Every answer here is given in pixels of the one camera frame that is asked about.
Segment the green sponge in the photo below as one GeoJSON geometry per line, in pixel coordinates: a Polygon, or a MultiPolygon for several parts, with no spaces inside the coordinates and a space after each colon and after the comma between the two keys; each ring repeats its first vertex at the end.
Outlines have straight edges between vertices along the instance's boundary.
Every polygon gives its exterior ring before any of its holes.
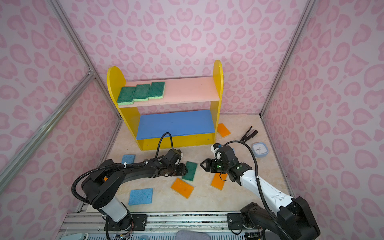
{"type": "Polygon", "coordinates": [[[117,101],[118,105],[133,104],[133,94],[135,89],[136,87],[122,87],[117,101]]]}
{"type": "Polygon", "coordinates": [[[148,98],[149,99],[163,98],[165,85],[166,85],[165,82],[152,83],[151,88],[149,89],[148,98]]]}
{"type": "Polygon", "coordinates": [[[185,166],[187,167],[188,172],[186,175],[182,177],[182,179],[193,181],[193,178],[195,177],[195,173],[196,173],[197,163],[187,162],[185,166]]]}
{"type": "Polygon", "coordinates": [[[138,84],[135,93],[133,94],[133,101],[148,101],[148,92],[150,88],[150,84],[138,84]]]}

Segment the toy shelf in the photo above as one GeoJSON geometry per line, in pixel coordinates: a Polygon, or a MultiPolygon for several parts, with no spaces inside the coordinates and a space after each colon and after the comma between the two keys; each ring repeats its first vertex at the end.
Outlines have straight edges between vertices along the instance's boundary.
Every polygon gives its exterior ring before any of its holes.
{"type": "Polygon", "coordinates": [[[136,87],[137,84],[151,84],[153,82],[165,82],[163,98],[134,102],[131,105],[119,105],[119,108],[177,103],[199,103],[218,101],[220,99],[213,77],[127,82],[125,87],[136,87]]]}
{"type": "MultiPolygon", "coordinates": [[[[109,95],[120,112],[125,124],[136,140],[140,150],[154,150],[160,137],[170,132],[174,147],[209,145],[215,143],[217,125],[223,95],[223,68],[215,61],[213,76],[201,78],[180,78],[127,82],[118,67],[111,67],[107,73],[109,95]],[[165,82],[162,99],[134,102],[131,105],[118,105],[122,87],[165,82]],[[177,103],[211,103],[210,110],[161,113],[141,116],[137,107],[177,103]]],[[[165,137],[161,148],[170,148],[170,139],[165,137]]]]}

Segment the blue sponge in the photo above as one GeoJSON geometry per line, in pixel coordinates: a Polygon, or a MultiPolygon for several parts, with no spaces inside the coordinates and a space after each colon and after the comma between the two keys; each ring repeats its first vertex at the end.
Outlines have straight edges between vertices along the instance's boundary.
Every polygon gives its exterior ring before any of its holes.
{"type": "Polygon", "coordinates": [[[135,161],[136,155],[123,155],[121,163],[127,162],[127,164],[131,164],[135,161]]]}
{"type": "Polygon", "coordinates": [[[153,188],[131,190],[128,205],[151,204],[153,188]]]}

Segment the pink heart wallpaper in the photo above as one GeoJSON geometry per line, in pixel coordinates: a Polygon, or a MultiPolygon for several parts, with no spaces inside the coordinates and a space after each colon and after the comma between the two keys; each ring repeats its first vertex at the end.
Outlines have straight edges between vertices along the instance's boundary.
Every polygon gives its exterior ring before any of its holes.
{"type": "MultiPolygon", "coordinates": [[[[306,0],[60,1],[106,82],[224,71],[222,113],[259,113],[306,0]]],[[[207,103],[140,108],[141,114],[207,109],[207,103]]]]}
{"type": "Polygon", "coordinates": [[[321,0],[265,117],[322,240],[384,239],[384,1],[321,0]]]}
{"type": "Polygon", "coordinates": [[[0,239],[54,239],[79,203],[73,181],[97,167],[117,122],[91,82],[0,195],[0,239]]]}
{"type": "Polygon", "coordinates": [[[0,3],[0,172],[88,71],[44,0],[0,3]]]}

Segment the clock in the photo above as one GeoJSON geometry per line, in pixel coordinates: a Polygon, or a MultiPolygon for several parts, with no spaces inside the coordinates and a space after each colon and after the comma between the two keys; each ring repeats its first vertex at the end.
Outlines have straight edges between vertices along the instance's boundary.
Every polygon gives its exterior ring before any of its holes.
{"type": "Polygon", "coordinates": [[[257,142],[253,144],[252,150],[255,154],[255,157],[265,157],[269,153],[267,146],[263,142],[257,142]]]}

